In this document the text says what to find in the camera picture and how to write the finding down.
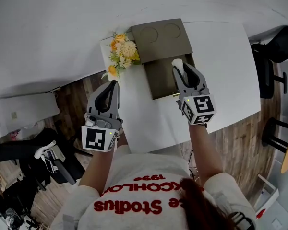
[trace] person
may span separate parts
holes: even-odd
[[[255,229],[255,212],[203,125],[189,126],[200,184],[177,147],[95,152],[51,229]]]

